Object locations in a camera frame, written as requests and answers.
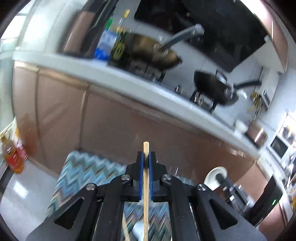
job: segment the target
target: red label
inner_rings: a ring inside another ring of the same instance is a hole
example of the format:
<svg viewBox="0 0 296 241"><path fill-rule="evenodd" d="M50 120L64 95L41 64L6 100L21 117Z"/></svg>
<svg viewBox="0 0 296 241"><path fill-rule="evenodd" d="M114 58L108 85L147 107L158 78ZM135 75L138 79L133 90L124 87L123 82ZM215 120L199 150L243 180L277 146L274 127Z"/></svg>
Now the red label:
<svg viewBox="0 0 296 241"><path fill-rule="evenodd" d="M5 159L8 162L9 166L13 169L19 168L22 165L22 159L20 158L16 150L13 152L12 155L6 156Z"/></svg>
<svg viewBox="0 0 296 241"><path fill-rule="evenodd" d="M23 148L22 145L20 145L20 146L17 148L17 150L18 150L19 155L20 155L24 160L26 160L26 159L28 158L28 155L27 155L27 153L26 153L26 151L25 151L25 149Z"/></svg>

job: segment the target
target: stove burner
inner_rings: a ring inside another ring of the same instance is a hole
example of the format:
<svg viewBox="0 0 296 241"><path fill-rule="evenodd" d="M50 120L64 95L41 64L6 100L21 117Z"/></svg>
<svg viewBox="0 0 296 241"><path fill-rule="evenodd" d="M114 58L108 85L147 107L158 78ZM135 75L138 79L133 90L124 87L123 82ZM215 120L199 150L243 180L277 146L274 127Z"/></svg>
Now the stove burner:
<svg viewBox="0 0 296 241"><path fill-rule="evenodd" d="M130 58L124 63L110 61L108 64L120 69L124 69L130 73L141 76L150 81L159 81L161 83L165 76L165 72L161 72L157 68L154 68L148 63L145 63L138 59Z"/></svg>
<svg viewBox="0 0 296 241"><path fill-rule="evenodd" d="M190 98L190 101L194 102L204 110L213 113L214 109L216 107L216 103L214 103L210 98L206 97L202 93L198 93L196 96L196 92L193 93L193 95Z"/></svg>

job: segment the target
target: wooden chopstick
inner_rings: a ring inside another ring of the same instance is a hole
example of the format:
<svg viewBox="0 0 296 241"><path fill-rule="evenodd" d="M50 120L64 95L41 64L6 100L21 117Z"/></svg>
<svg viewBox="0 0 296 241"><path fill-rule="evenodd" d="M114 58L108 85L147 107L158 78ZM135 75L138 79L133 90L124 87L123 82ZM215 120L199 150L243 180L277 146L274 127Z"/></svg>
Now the wooden chopstick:
<svg viewBox="0 0 296 241"><path fill-rule="evenodd" d="M149 169L148 163L145 163L149 154L149 142L143 143L144 149L144 172L143 172L143 192L144 192L144 241L148 241L148 208L149 208Z"/></svg>
<svg viewBox="0 0 296 241"><path fill-rule="evenodd" d="M125 241L131 241L129 238L128 226L126 225L126 217L124 214L122 215L122 228L123 228Z"/></svg>

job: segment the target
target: white tile floor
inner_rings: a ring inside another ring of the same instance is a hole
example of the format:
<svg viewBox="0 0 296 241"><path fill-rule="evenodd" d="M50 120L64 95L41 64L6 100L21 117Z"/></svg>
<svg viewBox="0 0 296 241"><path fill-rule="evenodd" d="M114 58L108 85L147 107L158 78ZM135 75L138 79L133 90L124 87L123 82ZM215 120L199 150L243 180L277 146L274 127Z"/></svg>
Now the white tile floor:
<svg viewBox="0 0 296 241"><path fill-rule="evenodd" d="M44 221L57 179L26 161L21 174L13 174L0 202L0 214L19 241Z"/></svg>

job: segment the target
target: wall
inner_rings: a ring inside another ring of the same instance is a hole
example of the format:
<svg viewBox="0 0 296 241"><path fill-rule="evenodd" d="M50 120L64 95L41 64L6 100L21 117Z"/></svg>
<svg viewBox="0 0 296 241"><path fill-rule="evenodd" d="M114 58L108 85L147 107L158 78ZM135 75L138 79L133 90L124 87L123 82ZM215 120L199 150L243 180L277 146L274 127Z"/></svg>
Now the wall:
<svg viewBox="0 0 296 241"><path fill-rule="evenodd" d="M287 71L279 77L279 83L268 111L259 116L266 125L275 131L285 110L296 108L296 43L280 18L272 9L270 11L276 18L288 42Z"/></svg>

